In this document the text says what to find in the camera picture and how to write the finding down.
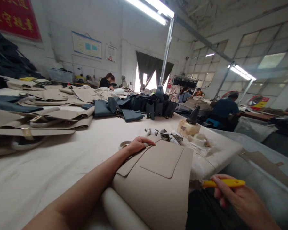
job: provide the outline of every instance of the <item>red banner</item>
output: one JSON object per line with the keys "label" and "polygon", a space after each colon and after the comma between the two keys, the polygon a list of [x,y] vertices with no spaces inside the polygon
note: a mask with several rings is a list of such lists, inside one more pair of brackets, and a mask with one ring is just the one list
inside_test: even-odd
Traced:
{"label": "red banner", "polygon": [[30,0],[0,0],[0,31],[41,41]]}

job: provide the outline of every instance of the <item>poster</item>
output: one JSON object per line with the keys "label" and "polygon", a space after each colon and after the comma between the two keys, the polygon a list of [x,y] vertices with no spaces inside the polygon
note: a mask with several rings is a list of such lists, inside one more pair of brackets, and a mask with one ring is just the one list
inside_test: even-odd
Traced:
{"label": "poster", "polygon": [[116,48],[114,46],[106,44],[106,60],[116,62]]}
{"label": "poster", "polygon": [[72,31],[74,51],[101,59],[101,42]]}
{"label": "poster", "polygon": [[251,106],[251,108],[253,110],[260,110],[261,108],[265,107],[269,99],[270,99],[269,97],[263,97],[262,100],[258,104]]}
{"label": "poster", "polygon": [[30,0],[0,0],[0,31],[41,41]]}

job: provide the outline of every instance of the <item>forearm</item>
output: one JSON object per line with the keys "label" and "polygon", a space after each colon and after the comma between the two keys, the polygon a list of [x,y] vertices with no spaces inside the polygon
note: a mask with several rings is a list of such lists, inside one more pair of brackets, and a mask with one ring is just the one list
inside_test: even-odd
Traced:
{"label": "forearm", "polygon": [[27,225],[27,229],[34,228],[37,224],[42,227],[44,219],[54,219],[50,221],[54,224],[47,226],[47,229],[79,229],[92,212],[102,192],[112,181],[116,171],[129,155],[128,150],[122,149],[91,170],[39,213]]}

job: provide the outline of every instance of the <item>dark curtain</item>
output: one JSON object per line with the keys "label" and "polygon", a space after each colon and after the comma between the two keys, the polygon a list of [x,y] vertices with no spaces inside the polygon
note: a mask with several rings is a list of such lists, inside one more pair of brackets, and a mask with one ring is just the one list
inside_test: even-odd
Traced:
{"label": "dark curtain", "polygon": [[[161,72],[162,72],[162,65],[163,65],[163,60],[158,59],[157,60],[157,65],[156,65],[156,79],[157,79],[157,86],[159,86],[160,83],[160,79],[161,79]],[[164,72],[164,78],[163,78],[163,82],[162,85],[164,85],[167,77],[169,76],[169,74],[171,73],[172,69],[174,67],[173,63],[167,62],[166,63],[166,67],[165,67],[165,72]]]}
{"label": "dark curtain", "polygon": [[[138,51],[136,51],[136,54],[137,54],[137,61],[138,61],[141,90],[144,90],[145,87],[149,84],[154,74],[158,59],[150,55],[138,52]],[[147,79],[146,79],[146,82],[143,82],[143,76],[145,73],[147,74]]]}

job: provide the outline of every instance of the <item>notice board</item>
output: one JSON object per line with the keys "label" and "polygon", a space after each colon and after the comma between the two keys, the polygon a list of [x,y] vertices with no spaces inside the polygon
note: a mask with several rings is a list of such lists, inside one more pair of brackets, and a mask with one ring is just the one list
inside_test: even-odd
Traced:
{"label": "notice board", "polygon": [[101,42],[72,31],[74,51],[101,59]]}
{"label": "notice board", "polygon": [[41,41],[30,0],[0,0],[0,31]]}

